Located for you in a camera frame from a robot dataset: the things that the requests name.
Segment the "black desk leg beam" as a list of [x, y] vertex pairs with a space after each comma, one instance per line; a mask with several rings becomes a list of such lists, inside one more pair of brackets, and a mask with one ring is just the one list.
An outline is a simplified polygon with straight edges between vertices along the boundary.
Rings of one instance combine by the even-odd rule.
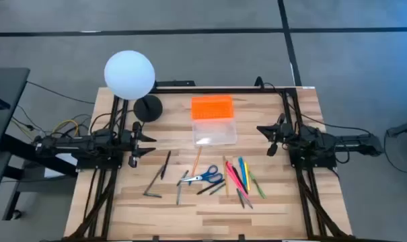
[[55, 156], [42, 157], [36, 154], [36, 148], [25, 143], [13, 136], [4, 134], [0, 140], [0, 151], [7, 151], [12, 155], [34, 161], [51, 170], [59, 173], [77, 177], [76, 168], [74, 165], [63, 161]]

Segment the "pink crayon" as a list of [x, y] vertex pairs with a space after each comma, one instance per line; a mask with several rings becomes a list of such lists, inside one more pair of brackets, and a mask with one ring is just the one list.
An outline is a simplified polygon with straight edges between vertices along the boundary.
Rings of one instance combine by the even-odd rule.
[[243, 186], [241, 185], [239, 179], [237, 178], [233, 167], [231, 166], [231, 163], [226, 161], [225, 162], [226, 167], [227, 167], [227, 173], [229, 174], [230, 178], [233, 180], [234, 184], [236, 185], [236, 187], [241, 191], [241, 192], [245, 192]]

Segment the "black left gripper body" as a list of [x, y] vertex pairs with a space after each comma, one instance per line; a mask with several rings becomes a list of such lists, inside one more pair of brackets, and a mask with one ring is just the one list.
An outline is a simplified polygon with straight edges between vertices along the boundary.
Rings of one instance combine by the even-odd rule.
[[124, 130], [122, 133], [122, 139], [126, 142], [127, 150], [131, 152], [131, 155], [128, 158], [128, 165], [130, 167], [136, 167], [141, 158], [141, 152], [138, 145], [141, 128], [142, 126], [140, 122], [134, 122], [132, 130]]

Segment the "pink pen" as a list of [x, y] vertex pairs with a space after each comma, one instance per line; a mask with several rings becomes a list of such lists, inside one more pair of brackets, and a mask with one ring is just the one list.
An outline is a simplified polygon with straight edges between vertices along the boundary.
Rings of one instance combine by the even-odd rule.
[[240, 187], [239, 182], [236, 179], [236, 176], [232, 170], [232, 168], [230, 166], [228, 166], [228, 164], [226, 164], [227, 166], [227, 173], [229, 174], [230, 178], [233, 180], [234, 184], [236, 185], [236, 187], [240, 190], [241, 193], [245, 194], [245, 192], [242, 190], [242, 188]]

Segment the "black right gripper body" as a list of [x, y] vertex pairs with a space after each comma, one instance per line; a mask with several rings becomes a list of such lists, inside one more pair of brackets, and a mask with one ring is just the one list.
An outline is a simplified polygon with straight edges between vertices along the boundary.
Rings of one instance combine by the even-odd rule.
[[272, 143], [267, 150], [267, 155], [273, 157], [278, 149], [278, 143], [282, 143], [286, 138], [293, 135], [293, 129], [285, 122], [285, 114], [281, 113], [275, 124], [278, 124], [280, 128], [275, 135], [268, 135], [268, 140]]

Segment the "blue pen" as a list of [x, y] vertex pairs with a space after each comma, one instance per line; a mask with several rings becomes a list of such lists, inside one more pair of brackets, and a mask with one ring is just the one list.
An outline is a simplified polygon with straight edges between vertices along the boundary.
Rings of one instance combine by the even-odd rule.
[[241, 173], [242, 173], [242, 181], [244, 183], [244, 188], [245, 188], [245, 191], [247, 191], [248, 190], [248, 187], [247, 187], [248, 181], [247, 181], [247, 178], [246, 178], [246, 167], [245, 167], [245, 163], [244, 163], [243, 158], [238, 157], [238, 162], [239, 162], [239, 166], [240, 166]]

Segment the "light green pen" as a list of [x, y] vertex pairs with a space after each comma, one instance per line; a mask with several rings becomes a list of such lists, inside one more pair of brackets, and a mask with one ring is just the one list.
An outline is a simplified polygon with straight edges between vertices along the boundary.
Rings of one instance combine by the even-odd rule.
[[248, 174], [249, 174], [251, 180], [254, 182], [260, 197], [263, 198], [263, 199], [266, 199], [266, 194], [264, 193], [264, 191], [260, 187], [260, 185], [259, 185], [256, 177], [254, 176], [254, 174], [251, 171], [249, 171]]

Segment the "clear box with orange lid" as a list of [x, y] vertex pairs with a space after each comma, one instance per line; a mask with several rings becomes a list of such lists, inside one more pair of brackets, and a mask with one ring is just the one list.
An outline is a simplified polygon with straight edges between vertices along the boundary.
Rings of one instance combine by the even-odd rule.
[[230, 95], [193, 97], [191, 118], [196, 146], [234, 145], [237, 142], [233, 98]]

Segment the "orange pencil blue eraser cap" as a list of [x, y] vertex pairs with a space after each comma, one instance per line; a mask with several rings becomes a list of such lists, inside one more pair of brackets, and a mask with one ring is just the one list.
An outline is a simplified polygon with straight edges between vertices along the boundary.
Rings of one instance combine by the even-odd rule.
[[199, 161], [199, 159], [200, 159], [200, 154], [201, 154], [201, 152], [202, 152], [202, 146], [200, 146], [200, 147], [198, 148], [198, 153], [197, 153], [196, 159], [195, 159], [195, 161], [194, 161], [194, 165], [193, 165], [193, 168], [192, 168], [191, 177], [194, 177], [194, 175], [195, 175], [196, 168], [197, 168], [197, 165], [198, 165], [198, 161]]

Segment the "white globe lamp black base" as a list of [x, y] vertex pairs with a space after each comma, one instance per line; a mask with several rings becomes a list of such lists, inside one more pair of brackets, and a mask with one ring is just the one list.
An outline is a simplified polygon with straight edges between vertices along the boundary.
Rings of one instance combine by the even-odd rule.
[[145, 55], [134, 50], [113, 54], [104, 67], [104, 80], [114, 95], [135, 102], [138, 120], [153, 122], [162, 115], [161, 100], [150, 94], [155, 87], [155, 69]]

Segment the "yellow pencil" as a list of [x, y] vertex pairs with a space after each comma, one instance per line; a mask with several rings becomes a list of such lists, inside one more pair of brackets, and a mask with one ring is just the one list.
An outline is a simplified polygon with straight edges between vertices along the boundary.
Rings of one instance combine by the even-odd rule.
[[227, 175], [227, 166], [226, 166], [226, 157], [223, 156], [223, 175], [225, 178], [225, 193], [226, 196], [229, 197], [229, 185], [228, 185], [228, 175]]

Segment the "blue-handled scissors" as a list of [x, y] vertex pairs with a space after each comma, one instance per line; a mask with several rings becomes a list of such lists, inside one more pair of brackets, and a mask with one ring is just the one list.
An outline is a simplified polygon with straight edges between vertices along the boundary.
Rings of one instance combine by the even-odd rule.
[[216, 183], [223, 179], [223, 174], [219, 173], [218, 167], [216, 165], [211, 165], [206, 172], [196, 175], [194, 177], [185, 177], [182, 178], [181, 182], [197, 182], [197, 181], [206, 181], [209, 183]]

